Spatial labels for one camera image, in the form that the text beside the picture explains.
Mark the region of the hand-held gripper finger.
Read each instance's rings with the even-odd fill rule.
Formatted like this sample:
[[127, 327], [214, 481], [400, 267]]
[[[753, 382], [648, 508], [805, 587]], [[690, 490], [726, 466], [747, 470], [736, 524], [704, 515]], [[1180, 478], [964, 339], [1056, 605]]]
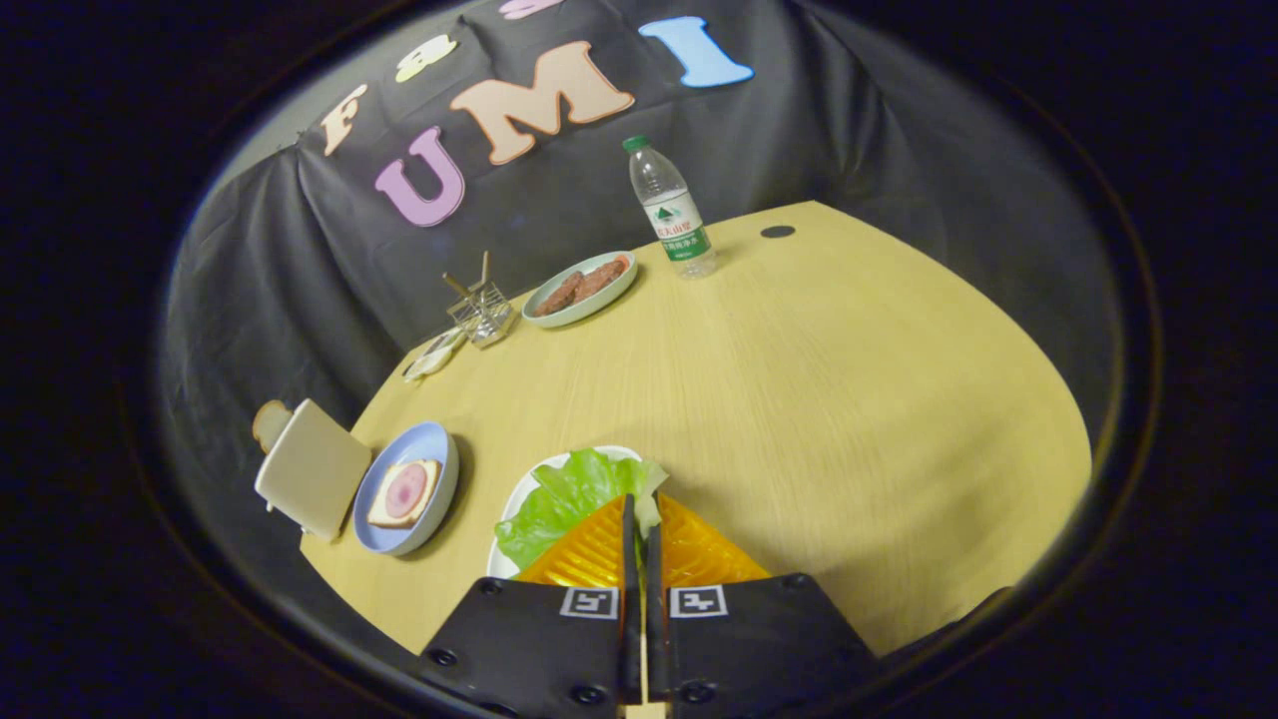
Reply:
[[772, 576], [659, 494], [645, 541], [647, 693], [670, 718], [799, 718], [881, 660], [809, 573]]
[[465, 716], [621, 718], [642, 702], [642, 582], [634, 501], [602, 535], [604, 587], [482, 577], [423, 653], [418, 677]]

